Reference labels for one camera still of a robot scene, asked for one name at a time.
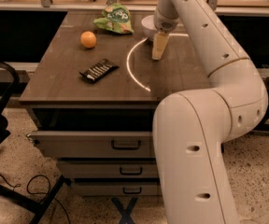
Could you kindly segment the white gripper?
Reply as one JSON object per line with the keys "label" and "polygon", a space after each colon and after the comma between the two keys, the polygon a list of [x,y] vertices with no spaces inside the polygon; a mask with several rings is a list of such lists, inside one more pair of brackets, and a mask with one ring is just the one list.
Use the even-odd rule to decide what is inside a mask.
{"label": "white gripper", "polygon": [[160,31],[153,37],[152,59],[160,60],[168,44],[169,34],[176,29],[179,15],[170,0],[159,0],[153,17],[155,28]]}

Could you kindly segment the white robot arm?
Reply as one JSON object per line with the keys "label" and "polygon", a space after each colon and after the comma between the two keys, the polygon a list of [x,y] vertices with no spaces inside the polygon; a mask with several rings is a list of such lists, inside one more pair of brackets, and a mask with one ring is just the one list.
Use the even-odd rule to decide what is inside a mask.
{"label": "white robot arm", "polygon": [[165,97],[153,119],[153,145],[168,224],[240,224],[221,154],[224,142],[262,120],[268,95],[248,54],[205,0],[159,0],[159,31],[181,21],[209,88]]}

